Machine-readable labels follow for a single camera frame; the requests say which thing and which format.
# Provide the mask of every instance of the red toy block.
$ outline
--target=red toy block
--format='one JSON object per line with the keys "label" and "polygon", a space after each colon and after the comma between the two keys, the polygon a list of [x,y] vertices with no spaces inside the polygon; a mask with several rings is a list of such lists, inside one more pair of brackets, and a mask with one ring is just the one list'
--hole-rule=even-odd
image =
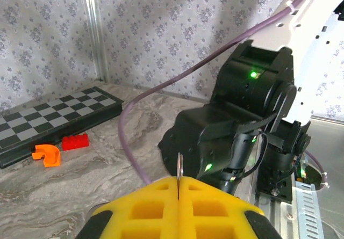
{"label": "red toy block", "polygon": [[62,139],[62,149],[78,149],[88,147],[90,145],[88,141],[88,135],[86,133],[82,135],[66,136]]}

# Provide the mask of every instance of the orange curved block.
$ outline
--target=orange curved block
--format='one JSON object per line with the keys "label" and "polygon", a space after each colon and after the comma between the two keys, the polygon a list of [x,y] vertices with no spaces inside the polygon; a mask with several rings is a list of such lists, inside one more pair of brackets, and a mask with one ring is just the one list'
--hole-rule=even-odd
{"label": "orange curved block", "polygon": [[59,166],[61,164],[60,150],[49,144],[42,144],[35,146],[36,151],[32,153],[34,160],[40,160],[44,157],[43,164],[46,168],[51,166]]}

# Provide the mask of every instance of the black and white chessboard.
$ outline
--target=black and white chessboard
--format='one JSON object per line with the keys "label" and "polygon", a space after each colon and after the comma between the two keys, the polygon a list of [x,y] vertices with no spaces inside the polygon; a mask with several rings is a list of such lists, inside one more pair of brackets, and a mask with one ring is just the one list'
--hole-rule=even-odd
{"label": "black and white chessboard", "polygon": [[122,100],[93,87],[0,118],[0,168],[120,115]]}

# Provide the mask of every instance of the gray marble surface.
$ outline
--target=gray marble surface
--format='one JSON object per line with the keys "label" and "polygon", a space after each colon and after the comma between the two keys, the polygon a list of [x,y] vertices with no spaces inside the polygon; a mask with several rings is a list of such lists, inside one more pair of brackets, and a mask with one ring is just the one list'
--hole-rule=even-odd
{"label": "gray marble surface", "polygon": [[[125,102],[140,93],[113,84],[92,85]],[[130,112],[125,132],[151,179],[168,175],[157,148],[164,132],[179,111],[201,105],[155,94]],[[144,186],[121,148],[117,122],[118,117],[88,130],[90,146],[61,151],[59,167],[45,168],[42,161],[28,158],[0,170],[0,238],[74,238],[91,207]]]}

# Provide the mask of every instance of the wire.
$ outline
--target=wire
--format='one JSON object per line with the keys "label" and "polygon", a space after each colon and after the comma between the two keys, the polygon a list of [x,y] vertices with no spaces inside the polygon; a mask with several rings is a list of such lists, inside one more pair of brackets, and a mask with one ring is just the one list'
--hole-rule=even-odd
{"label": "wire", "polygon": [[325,186],[326,187],[329,187],[328,183],[327,183],[327,173],[325,172],[323,166],[320,164],[320,162],[317,160],[316,157],[314,157],[313,154],[311,154],[308,150],[305,150],[305,154],[310,157],[314,163],[318,166],[318,169],[321,173],[321,182],[320,182],[320,188],[319,190],[321,190],[322,188],[324,188]]}
{"label": "wire", "polygon": [[297,159],[296,159],[294,165],[292,166],[292,168],[291,168],[288,172],[284,173],[284,174],[280,177],[280,179],[278,180],[278,182],[275,184],[275,187],[277,187],[277,184],[279,184],[280,182],[282,182],[283,180],[285,180],[286,178],[288,178],[289,176],[291,176],[291,175],[295,172],[297,166],[299,165],[299,163],[300,163],[300,161],[301,161],[302,155],[303,155],[302,153],[300,153],[300,155],[298,155],[298,157],[297,157]]}
{"label": "wire", "polygon": [[248,170],[247,172],[245,172],[243,174],[243,178],[249,176],[251,173],[253,173],[254,171],[256,171],[256,169],[259,167],[259,165],[262,163],[263,161],[263,158],[264,158],[264,155],[265,155],[265,152],[267,151],[267,147],[268,147],[268,137],[265,133],[261,133],[262,135],[262,144],[261,144],[261,148],[260,148],[260,154],[259,154],[259,158],[257,160],[257,162],[255,163],[255,165],[250,169]]}
{"label": "wire", "polygon": [[[297,7],[303,0],[294,0],[293,1],[293,6]],[[239,35],[238,37],[236,37],[235,39],[233,39],[232,41],[230,41],[229,43],[225,44],[224,46],[222,46],[221,48],[219,48],[218,50],[216,50],[214,53],[212,53],[211,55],[209,55],[207,58],[203,59],[202,61],[200,61],[199,63],[197,63],[196,65],[194,65],[193,67],[191,67],[190,69],[186,70],[185,72],[177,75],[176,77],[156,86],[153,87],[145,92],[143,92],[142,94],[138,95],[137,97],[135,97],[132,101],[130,101],[125,108],[123,109],[120,117],[119,117],[119,122],[118,122],[118,136],[119,136],[119,141],[123,147],[124,153],[126,154],[128,160],[132,163],[133,167],[135,168],[136,172],[138,173],[138,175],[141,177],[141,179],[146,183],[146,184],[150,184],[152,181],[150,180],[150,178],[148,177],[148,175],[143,171],[143,169],[140,167],[140,165],[135,161],[135,158],[133,156],[133,151],[132,149],[129,147],[127,141],[126,141],[126,136],[124,133],[124,120],[127,117],[128,113],[130,112],[130,110],[133,108],[133,106],[139,102],[140,100],[144,99],[145,97],[166,88],[167,86],[170,86],[174,83],[176,83],[177,81],[181,80],[182,78],[188,76],[189,74],[193,73],[194,71],[198,70],[200,67],[204,66],[205,64],[209,63],[211,60],[215,59],[217,56],[219,56],[220,54],[222,54],[223,52],[225,52],[226,50],[230,49],[231,47],[233,47],[234,45],[236,45],[238,42],[240,42],[241,40],[253,35],[254,33],[256,33],[257,31],[269,26],[270,24],[280,20],[281,18],[283,18],[284,16],[288,15],[291,12],[291,8],[287,7],[284,10],[282,10],[281,12],[271,16],[270,18],[268,18],[265,21],[262,21],[261,23],[257,24],[256,26],[248,29],[246,32],[244,32],[243,34]]]}

